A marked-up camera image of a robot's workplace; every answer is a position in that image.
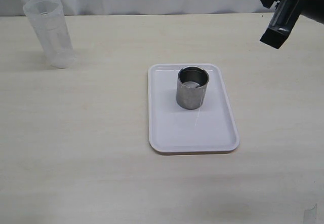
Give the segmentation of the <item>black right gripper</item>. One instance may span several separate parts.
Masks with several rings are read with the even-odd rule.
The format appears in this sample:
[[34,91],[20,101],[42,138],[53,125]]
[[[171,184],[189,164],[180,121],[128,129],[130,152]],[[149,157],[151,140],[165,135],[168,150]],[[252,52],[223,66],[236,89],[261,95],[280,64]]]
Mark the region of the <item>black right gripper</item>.
[[288,39],[299,16],[323,24],[323,0],[260,0],[266,8],[275,5],[274,15],[260,41],[279,49]]

